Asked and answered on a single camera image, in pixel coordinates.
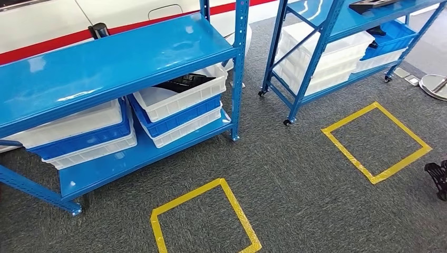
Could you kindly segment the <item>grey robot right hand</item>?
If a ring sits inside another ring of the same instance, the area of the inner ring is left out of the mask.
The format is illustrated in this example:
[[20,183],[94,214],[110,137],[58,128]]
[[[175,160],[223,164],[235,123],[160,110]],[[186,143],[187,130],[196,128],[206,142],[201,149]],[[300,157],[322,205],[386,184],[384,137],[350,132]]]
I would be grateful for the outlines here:
[[434,162],[428,163],[424,166],[424,171],[433,179],[438,189],[437,197],[446,201],[446,160],[443,160],[441,165]]

